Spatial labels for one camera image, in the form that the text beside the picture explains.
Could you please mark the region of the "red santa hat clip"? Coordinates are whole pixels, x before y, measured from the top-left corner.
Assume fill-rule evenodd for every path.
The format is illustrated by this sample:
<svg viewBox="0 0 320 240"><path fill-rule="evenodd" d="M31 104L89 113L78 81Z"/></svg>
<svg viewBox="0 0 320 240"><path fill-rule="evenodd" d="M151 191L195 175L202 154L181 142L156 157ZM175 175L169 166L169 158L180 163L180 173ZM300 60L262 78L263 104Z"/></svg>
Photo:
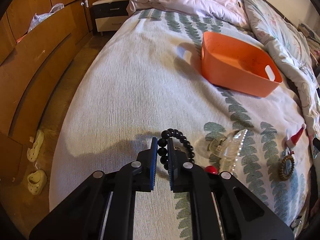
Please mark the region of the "red santa hat clip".
<svg viewBox="0 0 320 240"><path fill-rule="evenodd" d="M306 129L306 124L302 124L298 132L292 135L291 137L289 137L289 139L287 139L286 145L290 150L293 150L295 148L297 142L299 141L305 129Z"/></svg>

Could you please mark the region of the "red berry hair stick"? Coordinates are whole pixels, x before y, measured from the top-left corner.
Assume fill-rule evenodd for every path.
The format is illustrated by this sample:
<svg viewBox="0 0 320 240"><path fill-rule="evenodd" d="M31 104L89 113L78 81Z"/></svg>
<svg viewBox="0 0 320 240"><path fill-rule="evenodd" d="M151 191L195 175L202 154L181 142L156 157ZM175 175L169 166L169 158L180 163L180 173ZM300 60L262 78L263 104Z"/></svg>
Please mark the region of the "red berry hair stick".
<svg viewBox="0 0 320 240"><path fill-rule="evenodd" d="M217 168L212 165L206 166L204 168L204 171L210 174L215 174L215 175L219 174L219 171L217 170Z"/></svg>

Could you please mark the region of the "pearl clear hair claw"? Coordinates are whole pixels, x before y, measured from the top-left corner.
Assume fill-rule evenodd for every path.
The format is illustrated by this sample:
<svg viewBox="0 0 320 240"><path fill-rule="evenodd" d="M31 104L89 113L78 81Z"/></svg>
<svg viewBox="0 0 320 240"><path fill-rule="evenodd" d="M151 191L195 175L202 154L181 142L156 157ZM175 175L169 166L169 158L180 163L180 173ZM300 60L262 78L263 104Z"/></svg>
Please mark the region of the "pearl clear hair claw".
<svg viewBox="0 0 320 240"><path fill-rule="evenodd" d="M244 145L248 129L230 133L227 137L214 139L209 145L209 151L217 162L220 172L229 172L236 177L236 166L240 158L240 152Z"/></svg>

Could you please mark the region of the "white leaf pattern bedspread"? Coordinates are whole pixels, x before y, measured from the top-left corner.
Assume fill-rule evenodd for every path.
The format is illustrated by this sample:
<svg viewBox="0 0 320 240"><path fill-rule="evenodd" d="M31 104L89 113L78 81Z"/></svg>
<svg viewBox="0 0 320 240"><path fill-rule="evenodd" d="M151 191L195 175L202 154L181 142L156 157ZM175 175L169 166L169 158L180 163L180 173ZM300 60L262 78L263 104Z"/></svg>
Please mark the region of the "white leaf pattern bedspread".
<svg viewBox="0 0 320 240"><path fill-rule="evenodd" d="M205 31L259 46L229 23L156 9L135 13L107 42L64 119L53 157L51 209L94 171L110 173L134 161L165 129L185 135L202 167L219 166L219 139L247 129L236 177L286 224L305 216L312 165L306 134L295 149L292 177L280 181L277 169L284 139L304 122L298 96L285 82L266 98L209 83L200 74Z"/></svg>

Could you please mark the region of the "cream slipper near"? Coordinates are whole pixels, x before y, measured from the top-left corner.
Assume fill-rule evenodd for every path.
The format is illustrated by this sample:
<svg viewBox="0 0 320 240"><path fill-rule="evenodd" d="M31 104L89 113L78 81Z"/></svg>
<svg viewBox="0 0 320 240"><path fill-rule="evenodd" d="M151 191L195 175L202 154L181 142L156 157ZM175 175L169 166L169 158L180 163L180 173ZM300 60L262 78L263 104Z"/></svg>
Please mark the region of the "cream slipper near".
<svg viewBox="0 0 320 240"><path fill-rule="evenodd" d="M39 169L27 176L27 182L29 192L33 195L38 195L47 183L47 175L44 170Z"/></svg>

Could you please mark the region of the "cream slipper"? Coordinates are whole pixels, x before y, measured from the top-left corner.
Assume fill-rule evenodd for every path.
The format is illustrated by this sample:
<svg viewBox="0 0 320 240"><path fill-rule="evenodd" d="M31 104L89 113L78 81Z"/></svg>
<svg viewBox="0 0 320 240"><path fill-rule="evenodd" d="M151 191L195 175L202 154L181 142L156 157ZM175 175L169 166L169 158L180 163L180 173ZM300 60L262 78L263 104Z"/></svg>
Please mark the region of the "cream slipper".
<svg viewBox="0 0 320 240"><path fill-rule="evenodd" d="M33 195L38 195L47 183L47 175L44 170L39 169L27 176L27 182L29 192Z"/></svg>
<svg viewBox="0 0 320 240"><path fill-rule="evenodd" d="M28 148L27 150L27 159L30 162L34 163L37 160L43 141L44 141L44 133L42 130L39 129L37 131L36 139L33 143L32 148Z"/></svg>

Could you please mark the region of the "cream slipper far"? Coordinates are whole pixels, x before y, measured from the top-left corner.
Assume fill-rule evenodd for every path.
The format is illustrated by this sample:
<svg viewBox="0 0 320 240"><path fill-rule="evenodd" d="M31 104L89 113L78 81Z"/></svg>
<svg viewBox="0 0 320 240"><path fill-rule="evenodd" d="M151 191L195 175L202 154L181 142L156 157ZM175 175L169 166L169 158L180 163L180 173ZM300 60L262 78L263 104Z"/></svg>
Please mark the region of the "cream slipper far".
<svg viewBox="0 0 320 240"><path fill-rule="evenodd" d="M44 133L42 130L39 129L37 131L36 139L33 143L32 148L28 148L27 150L27 159L30 162L34 163L37 160L43 141L44 141Z"/></svg>

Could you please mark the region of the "orange plastic basket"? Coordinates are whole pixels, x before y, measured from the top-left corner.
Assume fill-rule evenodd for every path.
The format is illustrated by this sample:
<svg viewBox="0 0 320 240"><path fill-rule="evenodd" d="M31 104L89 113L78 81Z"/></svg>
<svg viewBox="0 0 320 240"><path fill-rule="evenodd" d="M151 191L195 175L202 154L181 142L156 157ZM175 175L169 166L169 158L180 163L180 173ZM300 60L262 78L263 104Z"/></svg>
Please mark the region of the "orange plastic basket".
<svg viewBox="0 0 320 240"><path fill-rule="evenodd" d="M281 74L264 50L220 33L203 33L201 74L210 83L265 98L282 82Z"/></svg>

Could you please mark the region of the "dark white nightstand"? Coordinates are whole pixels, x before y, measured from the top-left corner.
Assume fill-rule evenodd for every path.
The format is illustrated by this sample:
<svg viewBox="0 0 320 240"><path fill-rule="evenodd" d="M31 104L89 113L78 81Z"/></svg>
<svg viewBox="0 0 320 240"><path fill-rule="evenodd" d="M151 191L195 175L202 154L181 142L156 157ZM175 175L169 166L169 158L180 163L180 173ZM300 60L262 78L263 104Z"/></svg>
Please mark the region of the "dark white nightstand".
<svg viewBox="0 0 320 240"><path fill-rule="evenodd" d="M117 31L129 18L129 0L98 0L92 4L97 32Z"/></svg>

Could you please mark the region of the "cartoon print duvet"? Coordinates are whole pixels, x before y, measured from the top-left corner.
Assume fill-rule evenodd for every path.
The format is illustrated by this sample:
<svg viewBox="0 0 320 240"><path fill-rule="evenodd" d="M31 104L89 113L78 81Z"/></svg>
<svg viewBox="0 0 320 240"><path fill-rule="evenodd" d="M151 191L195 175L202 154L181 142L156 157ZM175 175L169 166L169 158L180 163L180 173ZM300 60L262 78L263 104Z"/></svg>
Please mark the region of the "cartoon print duvet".
<svg viewBox="0 0 320 240"><path fill-rule="evenodd" d="M249 25L281 72L297 87L310 139L319 138L318 83L306 38L263 0L243 0Z"/></svg>

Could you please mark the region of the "wooden wardrobe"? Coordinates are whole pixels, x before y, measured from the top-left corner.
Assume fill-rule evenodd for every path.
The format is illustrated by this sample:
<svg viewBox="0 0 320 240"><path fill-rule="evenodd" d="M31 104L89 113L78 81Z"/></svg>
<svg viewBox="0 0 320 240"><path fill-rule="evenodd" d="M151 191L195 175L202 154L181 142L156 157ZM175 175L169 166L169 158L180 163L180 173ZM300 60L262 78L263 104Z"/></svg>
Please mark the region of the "wooden wardrobe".
<svg viewBox="0 0 320 240"><path fill-rule="evenodd" d="M92 36L97 0L1 0L1 181L19 182L47 102ZM28 33L35 14L64 8Z"/></svg>

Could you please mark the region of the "plastic bag in drawer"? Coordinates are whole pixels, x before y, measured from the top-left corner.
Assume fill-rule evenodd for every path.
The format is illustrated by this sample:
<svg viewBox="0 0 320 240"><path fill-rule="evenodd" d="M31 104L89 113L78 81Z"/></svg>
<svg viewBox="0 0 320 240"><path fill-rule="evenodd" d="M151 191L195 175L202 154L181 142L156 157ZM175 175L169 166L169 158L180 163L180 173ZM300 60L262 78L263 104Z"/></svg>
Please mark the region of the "plastic bag in drawer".
<svg viewBox="0 0 320 240"><path fill-rule="evenodd" d="M57 3L54 5L51 10L48 13L37 15L35 14L33 18L31 19L31 23L29 25L28 33L31 32L37 25L39 25L41 22L55 14L57 11L63 9L65 6L63 3Z"/></svg>

